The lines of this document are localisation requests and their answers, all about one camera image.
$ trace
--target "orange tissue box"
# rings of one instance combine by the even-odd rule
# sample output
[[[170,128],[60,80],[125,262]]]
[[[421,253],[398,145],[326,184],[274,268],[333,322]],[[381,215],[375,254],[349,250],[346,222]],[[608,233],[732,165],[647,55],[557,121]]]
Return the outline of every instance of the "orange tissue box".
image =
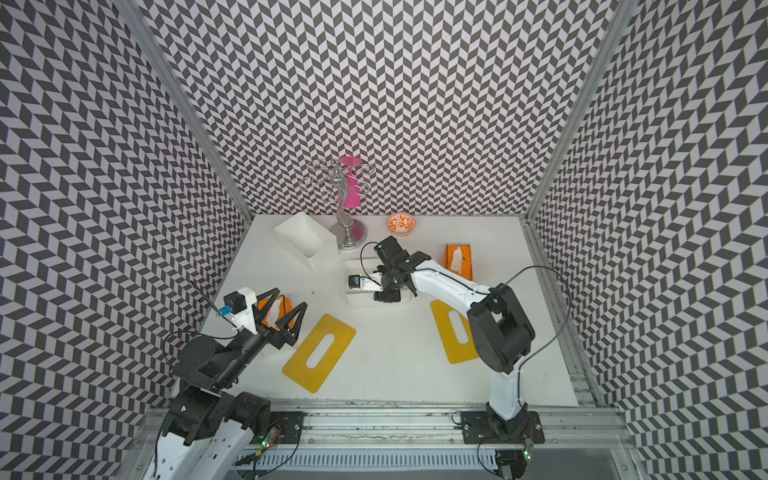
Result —
[[[266,307],[266,303],[269,301],[269,299],[261,300],[258,304],[258,309],[261,310],[264,307]],[[265,318],[261,321],[265,326],[273,326],[275,329],[280,329],[275,323],[277,320],[283,318],[286,313],[293,310],[293,303],[290,301],[290,298],[287,296],[280,295],[275,299],[275,303],[272,304],[272,308],[270,308],[269,312],[266,313]],[[293,320],[290,321],[288,327],[293,328],[293,326],[296,324],[296,317],[293,318]],[[268,357],[272,355],[277,355],[280,353],[285,352],[292,352],[293,350],[296,350],[296,345],[291,346],[287,343],[283,345],[282,349],[276,349],[275,347],[271,345],[267,345],[264,347],[264,349],[259,353],[262,357]]]
[[[475,281],[475,273],[472,271],[472,249],[469,245],[446,245],[442,264],[470,282]]]

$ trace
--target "yellow plate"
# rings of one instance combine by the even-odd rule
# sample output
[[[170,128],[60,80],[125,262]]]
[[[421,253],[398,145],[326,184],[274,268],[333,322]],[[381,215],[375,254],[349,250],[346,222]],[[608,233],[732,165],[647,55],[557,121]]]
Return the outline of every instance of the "yellow plate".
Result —
[[[346,347],[355,338],[355,333],[355,329],[346,323],[331,315],[323,315],[283,367],[283,373],[310,392],[317,393]],[[314,368],[308,367],[306,361],[328,334],[333,335],[333,343]]]
[[[430,305],[432,306],[432,314],[435,316],[437,330],[440,332],[440,339],[442,340],[442,346],[445,349],[448,361],[450,363],[461,363],[478,358],[478,353],[475,351],[475,341],[472,340],[472,331],[469,329],[469,321],[461,313],[459,314],[468,337],[467,343],[459,343],[456,338],[456,332],[453,330],[453,325],[451,325],[451,318],[449,317],[453,308],[440,300],[435,300]]]

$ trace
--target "white plastic box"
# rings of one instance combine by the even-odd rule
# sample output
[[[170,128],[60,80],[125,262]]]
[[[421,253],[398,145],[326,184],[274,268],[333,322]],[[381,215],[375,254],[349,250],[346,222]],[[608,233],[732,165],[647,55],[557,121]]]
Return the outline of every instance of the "white plastic box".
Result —
[[[336,235],[304,212],[275,227],[275,233],[283,247],[313,272],[339,256]]]
[[[382,264],[382,261],[378,258],[364,259],[362,264],[366,266],[366,272],[369,275],[373,274],[373,271],[377,266]],[[381,306],[398,306],[409,303],[413,300],[413,293],[407,288],[400,290],[400,301],[397,303],[384,303],[377,302],[373,299],[373,292],[364,292],[362,290],[351,290],[349,288],[349,276],[350,275],[365,275],[360,266],[360,260],[350,260],[344,263],[344,299],[346,304],[352,308],[374,308]]]

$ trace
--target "orange patterned bowl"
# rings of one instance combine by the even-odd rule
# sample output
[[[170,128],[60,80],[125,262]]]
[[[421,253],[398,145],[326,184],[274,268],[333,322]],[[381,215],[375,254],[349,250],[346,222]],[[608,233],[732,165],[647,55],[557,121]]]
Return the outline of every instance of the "orange patterned bowl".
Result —
[[[404,237],[416,228],[416,219],[411,215],[399,213],[386,219],[386,227],[396,237]]]

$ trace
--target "wire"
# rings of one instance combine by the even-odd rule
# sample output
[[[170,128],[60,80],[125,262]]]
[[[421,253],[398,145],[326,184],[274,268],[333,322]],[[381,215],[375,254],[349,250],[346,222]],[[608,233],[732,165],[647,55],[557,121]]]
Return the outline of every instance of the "wire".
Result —
[[[163,429],[157,430],[157,438],[154,440],[154,474],[152,475],[152,478],[157,477],[157,463],[160,462],[160,459],[157,457],[157,444],[160,443],[160,435],[163,433]]]
[[[434,268],[417,268],[415,272],[424,272],[424,271],[439,273],[440,275],[443,275],[444,277],[449,278],[449,279],[453,280],[454,282],[458,283],[459,285],[463,286],[464,288],[466,288],[470,292],[479,293],[480,295],[490,295],[491,294],[491,292],[479,292],[479,291],[473,289],[472,287],[470,287],[469,285],[467,285],[466,283],[462,282],[461,280],[457,280],[456,278],[453,278],[452,276],[448,275],[447,273],[441,272],[440,270],[435,270]]]
[[[235,325],[235,324],[232,322],[232,320],[228,319],[226,315],[221,315],[221,314],[219,313],[219,309],[218,309],[218,308],[216,308],[216,303],[214,303],[214,302],[213,302],[213,300],[211,300],[211,299],[210,299],[210,297],[209,297],[208,295],[206,295],[206,294],[205,294],[205,292],[203,291],[203,289],[201,289],[201,288],[200,288],[200,286],[198,286],[198,285],[197,285],[195,282],[193,282],[192,280],[189,280],[189,283],[191,283],[191,284],[192,284],[192,286],[193,286],[193,287],[195,287],[195,289],[197,289],[197,292],[198,292],[198,293],[200,293],[200,295],[202,295],[202,296],[203,296],[203,298],[205,299],[205,301],[206,301],[206,303],[208,304],[208,306],[210,307],[210,309],[211,309],[211,310],[213,310],[213,311],[216,313],[216,315],[217,315],[217,316],[220,316],[221,318],[223,318],[224,320],[226,320],[226,321],[227,321],[227,323],[229,323],[231,326],[233,326],[233,327],[235,327],[235,328],[239,328],[237,325]]]
[[[197,330],[174,330],[173,332],[167,333],[161,340],[160,350],[163,353],[163,356],[165,357],[165,360],[167,362],[172,362],[172,359],[170,359],[168,357],[168,354],[165,352],[165,344],[168,341],[169,336],[178,335],[179,333],[189,333],[192,336],[209,336],[210,338],[216,339],[216,340],[231,340],[240,334],[240,332],[238,332],[232,336],[213,336],[213,335],[206,335],[205,333],[200,333]]]
[[[278,425],[278,424],[277,424],[277,420],[275,420],[274,422],[272,422],[272,423],[270,423],[269,425],[267,425],[266,427],[264,427],[264,430],[266,431],[267,435],[269,434],[269,432],[270,432],[270,430],[272,429],[273,425]],[[278,426],[277,426],[277,435],[275,435],[275,439],[272,441],[272,444],[273,444],[273,445],[274,445],[275,443],[281,443],[281,441],[280,441],[280,433],[281,433],[282,431],[283,431],[283,427],[282,427],[282,426],[280,426],[280,425],[278,425]],[[257,459],[257,458],[258,458],[258,457],[259,457],[259,456],[260,456],[260,455],[261,455],[261,454],[262,454],[262,453],[263,453],[265,450],[267,450],[267,449],[262,449],[262,450],[259,450],[259,451],[258,451],[258,452],[256,452],[256,453],[252,453],[252,454],[250,454],[250,455],[246,455],[246,456],[244,456],[243,458],[241,458],[240,460],[237,460],[237,461],[235,462],[235,466],[239,467],[239,466],[241,466],[241,465],[248,465],[249,463],[254,463],[254,464],[255,464],[255,463],[256,463],[256,459]]]
[[[269,475],[270,473],[274,472],[275,470],[277,470],[278,468],[282,467],[282,466],[283,466],[283,465],[285,465],[286,463],[290,462],[290,460],[291,460],[291,459],[293,458],[293,456],[296,454],[296,450],[298,450],[298,449],[299,449],[299,444],[301,443],[301,423],[300,423],[298,420],[296,420],[296,419],[292,419],[292,420],[293,420],[294,422],[296,422],[296,424],[299,426],[299,433],[298,433],[298,437],[296,438],[296,447],[294,447],[294,448],[293,448],[293,452],[291,452],[290,456],[289,456],[288,458],[286,458],[286,459],[283,461],[283,463],[281,463],[281,464],[279,464],[277,467],[275,467],[275,468],[273,468],[273,469],[271,469],[271,470],[267,471],[267,472],[266,472],[264,475],[259,475],[259,478],[262,478],[262,477],[264,477],[264,476],[266,476],[266,475]],[[254,460],[254,461],[253,461],[253,470],[254,470],[254,471],[256,471],[256,463],[257,463],[257,461],[256,461],[256,460]]]
[[[483,467],[485,469],[486,472],[490,473],[491,475],[493,475],[495,477],[501,478],[502,477],[501,475],[499,475],[496,472],[493,472],[492,470],[489,470],[488,467],[485,466],[485,463],[483,463],[482,460],[480,459],[480,445],[482,445],[483,443],[485,443],[488,440],[496,440],[496,439],[493,438],[493,437],[485,437],[483,440],[480,440],[480,443],[478,443],[478,451],[477,451],[478,463],[480,464],[481,467]]]
[[[520,364],[520,367],[518,368],[518,405],[520,405],[522,408],[524,408],[524,406],[523,406],[521,395],[520,395],[520,391],[522,391],[520,374],[522,372],[523,365],[525,365],[530,359],[535,357],[540,351],[542,351],[543,349],[547,348],[550,343],[554,342],[555,339],[557,339],[560,336],[560,334],[562,333],[563,329],[565,329],[565,325],[568,323],[568,319],[571,318],[571,311],[573,310],[573,305],[574,305],[573,293],[571,292],[571,288],[568,286],[568,282],[565,281],[565,278],[560,274],[560,272],[558,272],[557,270],[555,270],[554,268],[551,268],[549,266],[545,266],[545,265],[530,265],[530,266],[527,266],[524,269],[522,269],[519,272],[517,272],[514,276],[512,276],[511,279],[509,279],[506,282],[504,282],[504,284],[508,285],[512,280],[514,280],[518,276],[520,276],[521,273],[523,273],[526,270],[529,270],[531,268],[543,268],[545,270],[549,270],[549,271],[553,272],[555,275],[558,276],[558,279],[562,282],[562,284],[565,286],[565,289],[568,291],[568,312],[565,314],[565,319],[563,320],[563,323],[560,325],[560,328],[555,333],[555,335],[548,342],[546,342],[544,344],[544,346],[542,346],[540,349],[536,350],[531,355],[526,356],[525,360],[522,361],[522,363]]]
[[[360,249],[360,267],[362,268],[362,272],[366,275],[366,278],[368,280],[371,280],[376,285],[381,286],[382,285],[381,283],[379,283],[379,282],[375,281],[373,278],[371,278],[371,276],[368,274],[368,272],[366,272],[366,266],[362,264],[362,251],[365,250],[368,245],[371,245],[371,244],[378,245],[379,243],[381,243],[381,242],[368,242],[368,243],[366,243],[365,245],[362,246],[362,248]]]

